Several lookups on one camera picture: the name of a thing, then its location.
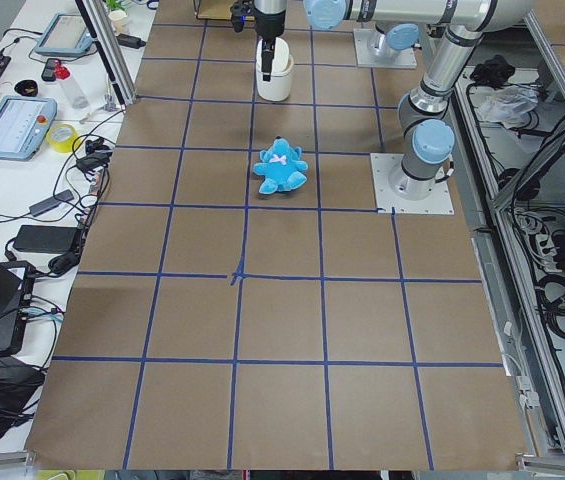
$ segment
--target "white cup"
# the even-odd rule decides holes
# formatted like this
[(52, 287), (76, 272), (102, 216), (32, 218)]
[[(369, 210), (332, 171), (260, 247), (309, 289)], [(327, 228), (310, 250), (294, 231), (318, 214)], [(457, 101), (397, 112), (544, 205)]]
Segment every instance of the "white cup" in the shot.
[(131, 19), (124, 10), (113, 10), (109, 13), (109, 20), (111, 20), (117, 34), (129, 34), (129, 23)]

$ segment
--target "white desk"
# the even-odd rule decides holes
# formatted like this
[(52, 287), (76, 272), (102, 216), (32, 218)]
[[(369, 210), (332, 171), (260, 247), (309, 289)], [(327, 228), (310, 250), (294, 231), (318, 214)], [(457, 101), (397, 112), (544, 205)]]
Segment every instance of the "white desk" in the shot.
[[(11, 28), (23, 28), (41, 32), (58, 12), (78, 13), (75, 2), (71, 0), (28, 0), (13, 21)], [(127, 13), (131, 18), (129, 33), (146, 41), (151, 30), (153, 18), (155, 17), (155, 11), (149, 10), (144, 5), (131, 4), (127, 9)], [(38, 35), (20, 31), (7, 32), (0, 42), (0, 47), (9, 45), (15, 38), (23, 35), (35, 37), (36, 39), (38, 37)], [(18, 43), (6, 48), (4, 53), (11, 57), (11, 63), (0, 78), (0, 99), (5, 95), (16, 95), (13, 87), (20, 80), (33, 79), (39, 86), (38, 96), (54, 98), (58, 102), (57, 120), (78, 121), (84, 119), (90, 112), (104, 104), (108, 77), (99, 54), (96, 53), (66, 64), (71, 74), (84, 90), (90, 103), (87, 108), (75, 109), (66, 100), (57, 82), (47, 83), (40, 78), (44, 68), (43, 63), (28, 58), (28, 54), (35, 46), (35, 43), (36, 41), (34, 40), (22, 38)], [(120, 48), (122, 49), (129, 73), (132, 78), (135, 78), (140, 68), (144, 48)], [(32, 57), (42, 61), (46, 60), (46, 57), (40, 57), (36, 54), (32, 54)], [(105, 119), (108, 115), (108, 112), (100, 110), (90, 115), (89, 119), (99, 121)], [(122, 118), (118, 116), (113, 121), (120, 123)]]
[[(87, 133), (97, 122), (90, 121), (85, 124), (73, 123), (78, 133)], [(113, 141), (117, 138), (120, 123), (106, 123), (96, 133), (101, 134)], [(68, 154), (60, 154), (51, 149), (48, 144), (43, 144), (38, 153), (28, 162), (17, 162), (0, 160), (0, 213), (7, 215), (19, 215), (28, 210), (28, 205), (36, 203), (51, 195), (55, 179)], [(70, 174), (71, 183), (81, 192), (86, 193), (89, 187), (81, 173), (72, 170)], [(59, 184), (58, 191), (68, 188), (64, 178)], [(68, 206), (52, 210), (40, 219), (51, 220), (61, 217), (68, 210)], [(75, 226), (76, 221), (70, 212), (63, 220), (53, 223), (57, 226)], [(4, 245), (13, 238), (20, 225), (36, 223), (23, 219), (0, 224), (0, 262), (6, 261), (4, 257)], [(18, 260), (26, 260), (41, 271), (48, 271), (47, 263), (55, 255), (34, 254), (15, 252)], [(39, 279), (35, 283), (34, 293), (42, 298), (48, 299), (62, 309), (66, 308), (71, 286), (75, 280), (77, 268), (57, 279)], [(34, 302), (43, 308), (48, 306), (43, 303)], [(41, 365), (47, 358), (49, 350), (53, 345), (53, 325), (48, 319), (31, 322), (27, 324), (24, 342), (21, 351), (15, 355), (22, 362)], [(35, 401), (40, 395), (40, 390), (31, 401)], [(27, 422), (17, 428), (11, 428), (5, 436), (0, 439), (0, 453), (8, 453), (22, 450), (33, 422)]]
[[(77, 13), (76, 6), (71, 0), (28, 0), (18, 16), (15, 18), (12, 28), (24, 28), (28, 30), (42, 31), (57, 12)], [(127, 13), (131, 17), (130, 34), (139, 36), (146, 40), (155, 16), (155, 11), (149, 10), (144, 5), (132, 4)], [(29, 35), (26, 32), (8, 32), (3, 38), (0, 46), (6, 46), (14, 38), (21, 35)], [(72, 124), (78, 134), (89, 132), (98, 122), (111, 115), (110, 112), (98, 111), (90, 115), (89, 120), (79, 123), (85, 116), (104, 103), (106, 92), (106, 73), (98, 54), (79, 59), (68, 64), (69, 69), (82, 86), (89, 98), (90, 106), (82, 110), (70, 107), (60, 86), (55, 83), (45, 83), (40, 79), (43, 64), (28, 58), (29, 51), (35, 42), (22, 39), (19, 43), (9, 47), (5, 54), (12, 57), (11, 64), (5, 70), (0, 79), (0, 100), (5, 95), (14, 95), (13, 86), (20, 80), (26, 78), (35, 79), (39, 85), (39, 96), (55, 98), (58, 102), (58, 114), (55, 122), (66, 122)], [(127, 62), (132, 78), (135, 78), (140, 66), (144, 49), (122, 48), (124, 58)], [(115, 116), (111, 121), (102, 125), (95, 132), (110, 140), (115, 141), (120, 131), (123, 114)], [(53, 185), (68, 154), (55, 152), (46, 142), (40, 150), (26, 162), (0, 160), (0, 213), (18, 216), (28, 212), (28, 207), (51, 196)], [(72, 170), (69, 176), (71, 183), (82, 194), (89, 188), (88, 182), (77, 170)], [(62, 191), (69, 186), (62, 177), (57, 191)], [(40, 219), (52, 220), (66, 213), (68, 206), (54, 209)], [(30, 219), (23, 219), (0, 224), (0, 262), (5, 261), (4, 245), (13, 238), (20, 225), (36, 223)], [(58, 226), (75, 226), (74, 211), (70, 212), (61, 221), (53, 223)], [(18, 259), (27, 260), (36, 268), (47, 271), (47, 263), (54, 255), (50, 254), (23, 254), (17, 253)], [(71, 286), (75, 279), (77, 268), (58, 279), (40, 279), (36, 282), (34, 293), (46, 298), (61, 308), (65, 308)], [(28, 364), (41, 365), (53, 345), (53, 325), (50, 320), (41, 320), (27, 325), (24, 335), (22, 350), (16, 357)], [(41, 389), (38, 389), (31, 401), (39, 397)], [(0, 440), (0, 453), (22, 450), (26, 438), (31, 429), (32, 422), (11, 428)]]

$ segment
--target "small plant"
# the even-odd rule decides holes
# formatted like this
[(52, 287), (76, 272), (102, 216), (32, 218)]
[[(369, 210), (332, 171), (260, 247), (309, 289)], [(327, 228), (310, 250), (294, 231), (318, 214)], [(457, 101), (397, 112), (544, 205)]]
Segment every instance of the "small plant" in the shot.
[(110, 12), (112, 12), (113, 10), (126, 10), (120, 0), (105, 0), (105, 2)]

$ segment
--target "plastic bag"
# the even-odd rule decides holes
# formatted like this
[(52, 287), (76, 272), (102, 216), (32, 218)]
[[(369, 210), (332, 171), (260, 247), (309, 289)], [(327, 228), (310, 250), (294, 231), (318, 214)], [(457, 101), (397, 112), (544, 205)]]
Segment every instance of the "plastic bag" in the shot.
[(510, 86), (487, 97), (476, 110), (482, 122), (497, 122), (505, 128), (522, 127), (529, 122), (527, 115), (538, 104), (538, 93), (532, 88)]

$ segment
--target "plush teddy bear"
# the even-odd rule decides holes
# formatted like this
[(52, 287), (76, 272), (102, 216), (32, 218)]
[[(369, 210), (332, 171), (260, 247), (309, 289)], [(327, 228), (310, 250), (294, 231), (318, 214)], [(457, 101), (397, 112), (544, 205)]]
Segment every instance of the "plush teddy bear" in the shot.
[(309, 168), (306, 162), (300, 160), (302, 148), (291, 147), (289, 142), (276, 137), (268, 150), (260, 151), (262, 163), (253, 166), (256, 175), (264, 176), (259, 192), (270, 195), (275, 192), (290, 192), (306, 183), (306, 172)]

